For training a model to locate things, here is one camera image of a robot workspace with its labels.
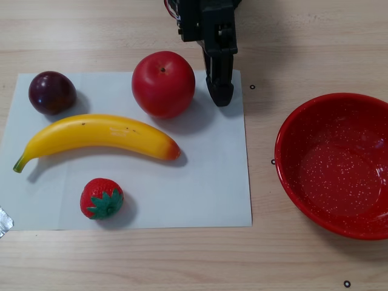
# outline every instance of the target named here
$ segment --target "wooden surface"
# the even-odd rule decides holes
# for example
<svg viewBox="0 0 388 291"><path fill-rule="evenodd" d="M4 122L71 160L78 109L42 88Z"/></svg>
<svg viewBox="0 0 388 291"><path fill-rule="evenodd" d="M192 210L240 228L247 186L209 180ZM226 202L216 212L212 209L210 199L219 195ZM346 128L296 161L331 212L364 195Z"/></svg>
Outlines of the wooden surface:
<svg viewBox="0 0 388 291"><path fill-rule="evenodd" d="M343 91L388 101L387 11L386 0L243 0L237 9L253 227L10 232L0 290L337 291L345 280L348 290L388 290L388 241L314 225L271 165L278 129L302 102ZM166 49L204 68L162 0L0 0L0 128L18 73L131 71Z"/></svg>

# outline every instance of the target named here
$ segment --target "white paper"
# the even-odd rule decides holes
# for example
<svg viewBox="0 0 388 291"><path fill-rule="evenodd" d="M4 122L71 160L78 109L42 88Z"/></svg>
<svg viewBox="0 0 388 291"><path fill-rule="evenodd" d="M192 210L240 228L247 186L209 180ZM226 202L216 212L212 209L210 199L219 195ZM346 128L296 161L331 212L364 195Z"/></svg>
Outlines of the white paper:
<svg viewBox="0 0 388 291"><path fill-rule="evenodd" d="M139 108L132 72L67 74L78 91L77 105L46 117L28 100L34 76L19 75L0 149L0 203L15 221L13 230L251 226L239 71L233 72L232 103L224 108L210 98L205 73L196 72L192 104L168 120L153 119ZM37 132L82 113L148 123L170 135L183 154L165 162L124 150L84 148L32 160L21 174L12 170ZM100 222L79 208L82 190L94 178L112 179L125 193L119 213Z"/></svg>

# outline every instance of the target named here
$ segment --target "banana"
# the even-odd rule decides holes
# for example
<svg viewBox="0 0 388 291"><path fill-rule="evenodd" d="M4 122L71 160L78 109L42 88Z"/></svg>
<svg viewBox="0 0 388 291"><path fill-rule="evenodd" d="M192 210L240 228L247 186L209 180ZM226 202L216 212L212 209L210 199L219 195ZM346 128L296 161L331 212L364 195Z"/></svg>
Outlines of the banana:
<svg viewBox="0 0 388 291"><path fill-rule="evenodd" d="M172 138L148 124L120 116L85 114L56 121L37 133L13 170L21 173L30 160L41 156L94 146L117 147L165 160L181 154Z"/></svg>

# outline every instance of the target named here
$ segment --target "speckled red bowl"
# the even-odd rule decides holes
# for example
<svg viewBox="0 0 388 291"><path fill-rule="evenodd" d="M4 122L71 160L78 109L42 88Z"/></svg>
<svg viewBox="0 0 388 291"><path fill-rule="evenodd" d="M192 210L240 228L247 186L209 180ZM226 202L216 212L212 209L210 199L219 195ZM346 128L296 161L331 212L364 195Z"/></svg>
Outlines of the speckled red bowl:
<svg viewBox="0 0 388 291"><path fill-rule="evenodd" d="M388 104L335 93L299 106L280 128L276 169L290 199L325 229L388 238Z"/></svg>

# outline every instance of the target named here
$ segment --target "dark purple plum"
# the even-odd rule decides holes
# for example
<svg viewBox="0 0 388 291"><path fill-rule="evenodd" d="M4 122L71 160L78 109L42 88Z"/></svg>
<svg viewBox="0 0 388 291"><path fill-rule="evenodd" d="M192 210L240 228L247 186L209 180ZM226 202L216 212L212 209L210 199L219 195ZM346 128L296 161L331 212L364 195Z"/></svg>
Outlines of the dark purple plum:
<svg viewBox="0 0 388 291"><path fill-rule="evenodd" d="M40 113L56 115L74 105L77 92L68 77L49 71L40 73L32 80L28 97Z"/></svg>

